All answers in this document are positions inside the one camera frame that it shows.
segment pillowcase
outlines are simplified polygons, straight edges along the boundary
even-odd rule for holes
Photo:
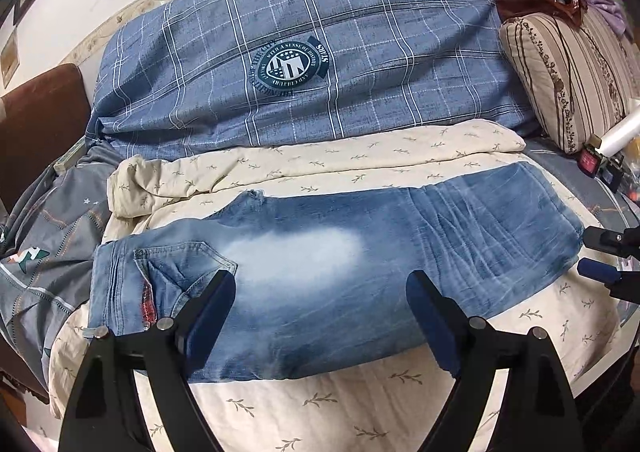
[[[602,136],[639,95],[640,53],[590,8],[580,28],[533,13],[500,27],[500,41],[540,125],[567,154]]]

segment gray bedding with stars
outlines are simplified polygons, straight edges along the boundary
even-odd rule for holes
[[[0,333],[45,387],[60,327],[89,300],[94,250],[111,215],[106,180],[121,160],[98,143],[61,175],[49,165],[0,217]]]

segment jeans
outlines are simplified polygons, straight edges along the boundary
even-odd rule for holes
[[[404,285],[424,269],[467,315],[492,317],[576,261],[582,224],[532,165],[422,188],[240,194],[98,248],[89,325],[121,335],[175,316],[219,269],[236,302],[192,382],[300,378],[424,343]]]

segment red label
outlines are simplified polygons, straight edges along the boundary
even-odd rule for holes
[[[595,174],[598,167],[598,159],[593,154],[590,154],[586,150],[580,152],[580,161],[578,165],[589,174]]]
[[[158,315],[156,314],[156,306],[154,305],[154,291],[151,288],[151,283],[145,278],[145,283],[142,287],[142,321],[149,322],[151,325],[158,321]]]

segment purple cloth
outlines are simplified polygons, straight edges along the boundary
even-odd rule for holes
[[[614,0],[586,0],[589,6],[596,8],[607,24],[610,25],[613,32],[622,37],[625,34],[625,30],[628,27],[626,24],[625,15],[620,8],[620,5]]]

